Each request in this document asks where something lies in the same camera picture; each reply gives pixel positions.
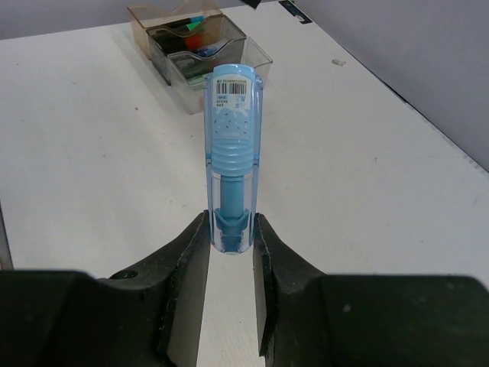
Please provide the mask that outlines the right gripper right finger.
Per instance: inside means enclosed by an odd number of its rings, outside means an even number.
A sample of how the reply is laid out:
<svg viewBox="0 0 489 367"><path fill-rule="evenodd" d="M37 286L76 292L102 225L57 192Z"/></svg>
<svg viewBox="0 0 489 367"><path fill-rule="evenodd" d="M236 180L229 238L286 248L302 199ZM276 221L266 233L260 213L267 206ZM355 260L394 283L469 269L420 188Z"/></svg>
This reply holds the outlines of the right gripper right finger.
<svg viewBox="0 0 489 367"><path fill-rule="evenodd" d="M486 366L488 291L438 274L325 274L254 218L257 341L268 366Z"/></svg>

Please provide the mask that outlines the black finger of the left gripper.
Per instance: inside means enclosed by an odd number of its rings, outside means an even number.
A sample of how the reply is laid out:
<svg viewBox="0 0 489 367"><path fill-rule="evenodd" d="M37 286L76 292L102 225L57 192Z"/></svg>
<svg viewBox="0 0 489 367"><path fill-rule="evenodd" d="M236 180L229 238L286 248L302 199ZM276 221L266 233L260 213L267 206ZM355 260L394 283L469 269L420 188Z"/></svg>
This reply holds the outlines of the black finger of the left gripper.
<svg viewBox="0 0 489 367"><path fill-rule="evenodd" d="M251 8L257 8L262 0L240 0L240 2Z"/></svg>

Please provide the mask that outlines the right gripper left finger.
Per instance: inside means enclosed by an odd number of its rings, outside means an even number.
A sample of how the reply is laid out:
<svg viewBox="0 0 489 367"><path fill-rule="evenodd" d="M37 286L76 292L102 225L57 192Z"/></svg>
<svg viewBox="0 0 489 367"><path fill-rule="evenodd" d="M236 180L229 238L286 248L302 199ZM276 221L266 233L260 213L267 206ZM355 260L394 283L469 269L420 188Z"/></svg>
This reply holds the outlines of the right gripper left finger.
<svg viewBox="0 0 489 367"><path fill-rule="evenodd" d="M3 366L194 366L209 268L209 214L109 278L1 273Z"/></svg>

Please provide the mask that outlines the green cap black highlighter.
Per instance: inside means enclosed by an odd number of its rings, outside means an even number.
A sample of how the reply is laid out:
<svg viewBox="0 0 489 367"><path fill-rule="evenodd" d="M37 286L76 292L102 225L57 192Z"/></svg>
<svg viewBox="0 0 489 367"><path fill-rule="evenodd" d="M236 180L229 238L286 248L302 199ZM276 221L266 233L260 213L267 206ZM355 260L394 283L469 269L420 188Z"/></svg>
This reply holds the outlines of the green cap black highlighter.
<svg viewBox="0 0 489 367"><path fill-rule="evenodd" d="M184 26L185 35L206 33L208 30L209 22L207 20L189 23Z"/></svg>

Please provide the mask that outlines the blue cap black highlighter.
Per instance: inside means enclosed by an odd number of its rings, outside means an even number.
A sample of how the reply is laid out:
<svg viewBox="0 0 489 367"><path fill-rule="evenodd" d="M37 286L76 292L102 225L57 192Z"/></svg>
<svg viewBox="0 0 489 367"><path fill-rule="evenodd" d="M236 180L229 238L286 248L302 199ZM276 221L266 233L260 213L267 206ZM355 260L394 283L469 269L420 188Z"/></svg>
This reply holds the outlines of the blue cap black highlighter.
<svg viewBox="0 0 489 367"><path fill-rule="evenodd" d="M205 17L203 15L189 17L189 18L182 18L182 19L177 20L177 21L172 21L172 22L166 23L165 26L172 28L172 29L182 28L184 30L184 26L186 24L198 22L198 21L204 21L204 19L205 19Z"/></svg>

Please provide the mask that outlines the orange cap black highlighter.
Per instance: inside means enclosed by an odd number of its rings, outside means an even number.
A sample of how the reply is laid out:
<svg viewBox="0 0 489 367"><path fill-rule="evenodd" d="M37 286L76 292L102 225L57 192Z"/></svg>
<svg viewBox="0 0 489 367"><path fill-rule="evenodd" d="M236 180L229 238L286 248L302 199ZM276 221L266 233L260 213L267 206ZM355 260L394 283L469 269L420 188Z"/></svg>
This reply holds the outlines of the orange cap black highlighter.
<svg viewBox="0 0 489 367"><path fill-rule="evenodd" d="M189 37L182 37L185 49L188 51L195 51L201 47L209 46L211 44L214 44L218 40L218 37L204 34L194 34Z"/></svg>

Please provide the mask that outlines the blue transparent highlighter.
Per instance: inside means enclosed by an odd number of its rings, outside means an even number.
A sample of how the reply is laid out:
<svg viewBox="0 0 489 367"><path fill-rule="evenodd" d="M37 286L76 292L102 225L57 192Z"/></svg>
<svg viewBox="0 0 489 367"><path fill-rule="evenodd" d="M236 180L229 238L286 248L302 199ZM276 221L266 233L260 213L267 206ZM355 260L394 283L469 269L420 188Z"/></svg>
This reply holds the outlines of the blue transparent highlighter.
<svg viewBox="0 0 489 367"><path fill-rule="evenodd" d="M261 155L263 80L253 67L217 66L204 85L211 243L237 255L253 244Z"/></svg>

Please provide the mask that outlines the blue pen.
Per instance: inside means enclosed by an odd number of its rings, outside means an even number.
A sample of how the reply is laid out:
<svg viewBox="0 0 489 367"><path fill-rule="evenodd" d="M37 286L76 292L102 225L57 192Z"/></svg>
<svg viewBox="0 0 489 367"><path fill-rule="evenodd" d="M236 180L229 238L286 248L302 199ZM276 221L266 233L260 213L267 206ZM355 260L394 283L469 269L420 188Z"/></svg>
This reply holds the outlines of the blue pen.
<svg viewBox="0 0 489 367"><path fill-rule="evenodd" d="M211 57L221 50L222 46L209 45L195 50L194 53L199 57Z"/></svg>

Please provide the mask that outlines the green transparent highlighter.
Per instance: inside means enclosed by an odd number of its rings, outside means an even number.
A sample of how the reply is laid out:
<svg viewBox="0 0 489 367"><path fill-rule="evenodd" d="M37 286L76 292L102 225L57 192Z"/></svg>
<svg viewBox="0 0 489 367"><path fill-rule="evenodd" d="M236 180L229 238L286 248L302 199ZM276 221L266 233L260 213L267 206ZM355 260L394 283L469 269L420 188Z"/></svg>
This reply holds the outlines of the green transparent highlighter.
<svg viewBox="0 0 489 367"><path fill-rule="evenodd" d="M209 73L211 73L209 68L191 69L184 73L184 77L186 82L193 86L203 83Z"/></svg>

